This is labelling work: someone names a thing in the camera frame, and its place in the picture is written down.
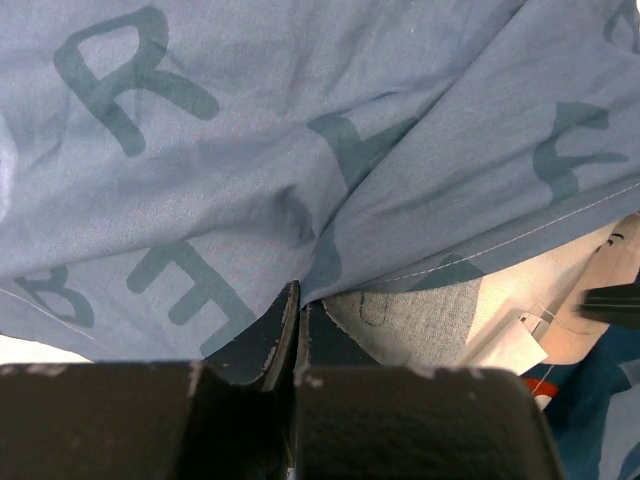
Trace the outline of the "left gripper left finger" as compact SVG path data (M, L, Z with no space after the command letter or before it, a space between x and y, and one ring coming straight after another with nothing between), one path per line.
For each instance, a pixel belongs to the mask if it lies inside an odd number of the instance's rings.
M299 287L202 361L1 342L5 479L285 479Z

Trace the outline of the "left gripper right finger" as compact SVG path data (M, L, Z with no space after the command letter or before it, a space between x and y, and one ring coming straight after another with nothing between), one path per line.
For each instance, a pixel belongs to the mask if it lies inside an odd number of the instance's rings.
M300 315L299 479L561 479L525 383L496 369L384 366L319 303Z

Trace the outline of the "blue cartoon pillowcase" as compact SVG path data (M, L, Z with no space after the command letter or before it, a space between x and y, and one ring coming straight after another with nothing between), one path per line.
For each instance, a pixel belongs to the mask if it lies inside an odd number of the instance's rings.
M512 316L565 475L639 475L635 1L5 1L1 342L202 361L299 287L384 366Z

